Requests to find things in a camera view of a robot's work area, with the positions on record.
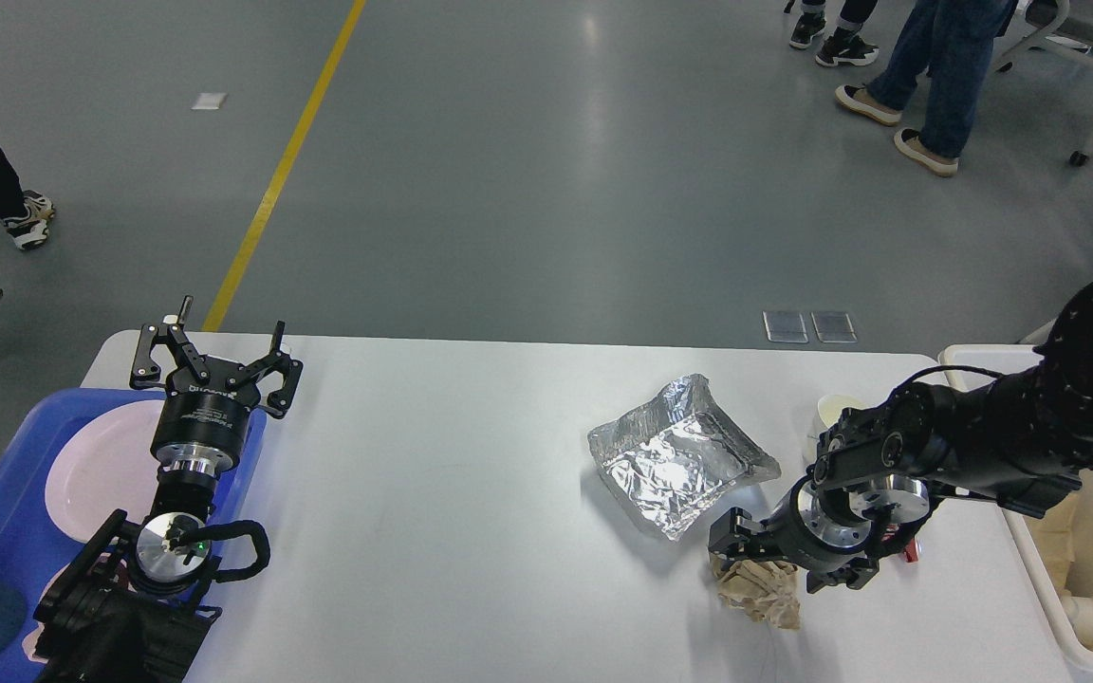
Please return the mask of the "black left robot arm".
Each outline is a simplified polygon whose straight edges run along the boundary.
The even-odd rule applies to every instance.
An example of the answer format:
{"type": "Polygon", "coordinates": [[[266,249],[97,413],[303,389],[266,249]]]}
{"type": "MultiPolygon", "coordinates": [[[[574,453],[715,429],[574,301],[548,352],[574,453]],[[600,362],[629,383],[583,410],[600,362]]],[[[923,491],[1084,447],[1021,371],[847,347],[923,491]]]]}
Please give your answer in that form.
{"type": "Polygon", "coordinates": [[[210,587],[269,566],[262,525],[213,522],[218,481],[239,464],[255,411],[286,416],[304,365],[282,348],[283,321],[259,360],[200,353],[185,323],[192,302],[140,330],[129,379],[164,395],[149,446],[155,501],[138,525],[114,510],[42,596],[42,682],[183,682],[221,617],[203,602],[210,587]]]}

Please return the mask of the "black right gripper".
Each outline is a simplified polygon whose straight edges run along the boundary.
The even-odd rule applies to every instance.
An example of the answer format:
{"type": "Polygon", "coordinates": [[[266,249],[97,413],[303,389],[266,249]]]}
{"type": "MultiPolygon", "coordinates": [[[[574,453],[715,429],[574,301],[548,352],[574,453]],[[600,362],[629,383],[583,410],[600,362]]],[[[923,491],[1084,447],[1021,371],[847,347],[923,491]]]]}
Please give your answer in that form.
{"type": "Polygon", "coordinates": [[[726,563],[794,563],[808,570],[808,594],[837,586],[859,591],[880,572],[880,560],[867,553],[879,539],[875,522],[825,509],[814,481],[802,476],[766,523],[755,522],[742,508],[724,511],[712,523],[708,552],[726,563]]]}

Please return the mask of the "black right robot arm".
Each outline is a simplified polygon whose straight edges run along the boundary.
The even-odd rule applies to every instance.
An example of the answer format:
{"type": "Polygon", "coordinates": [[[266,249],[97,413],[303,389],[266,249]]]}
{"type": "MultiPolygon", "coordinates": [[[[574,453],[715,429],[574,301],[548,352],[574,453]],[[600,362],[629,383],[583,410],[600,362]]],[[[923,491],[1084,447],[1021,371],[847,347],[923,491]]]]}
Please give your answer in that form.
{"type": "Polygon", "coordinates": [[[765,522],[733,508],[712,523],[713,557],[794,563],[811,593],[860,589],[942,501],[1041,519],[1093,471],[1093,282],[1035,351],[1036,366],[971,392],[916,373],[880,407],[846,408],[765,522]]]}

